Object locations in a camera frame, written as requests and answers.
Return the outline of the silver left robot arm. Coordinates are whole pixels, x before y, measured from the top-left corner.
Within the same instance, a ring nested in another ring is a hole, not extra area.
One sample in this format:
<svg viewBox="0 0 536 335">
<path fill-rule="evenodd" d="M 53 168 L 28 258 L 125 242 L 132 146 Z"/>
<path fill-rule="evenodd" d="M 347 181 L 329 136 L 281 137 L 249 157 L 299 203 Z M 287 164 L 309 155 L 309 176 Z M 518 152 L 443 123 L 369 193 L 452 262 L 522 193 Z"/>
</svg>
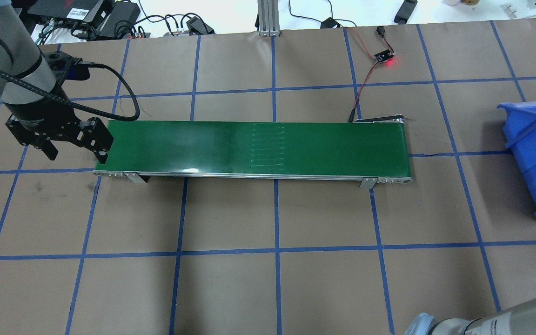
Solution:
<svg viewBox="0 0 536 335">
<path fill-rule="evenodd" d="M 86 148 L 100 163 L 113 137 L 101 117 L 106 112 L 70 101 L 61 85 L 79 63 L 64 53 L 43 54 L 15 12 L 0 0 L 0 105 L 11 112 L 8 130 L 22 146 L 42 150 L 54 161 L 54 141 Z"/>
</svg>

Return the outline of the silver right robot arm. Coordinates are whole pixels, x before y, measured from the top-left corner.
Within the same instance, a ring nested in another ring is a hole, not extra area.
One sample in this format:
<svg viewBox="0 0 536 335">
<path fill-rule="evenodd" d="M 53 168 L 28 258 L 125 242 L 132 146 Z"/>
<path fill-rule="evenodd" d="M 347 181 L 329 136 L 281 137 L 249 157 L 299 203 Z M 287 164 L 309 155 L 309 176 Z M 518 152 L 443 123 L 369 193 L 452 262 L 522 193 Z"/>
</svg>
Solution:
<svg viewBox="0 0 536 335">
<path fill-rule="evenodd" d="M 536 335 L 536 298 L 498 314 L 466 320 L 437 320 L 419 314 L 406 329 L 407 335 Z"/>
</svg>

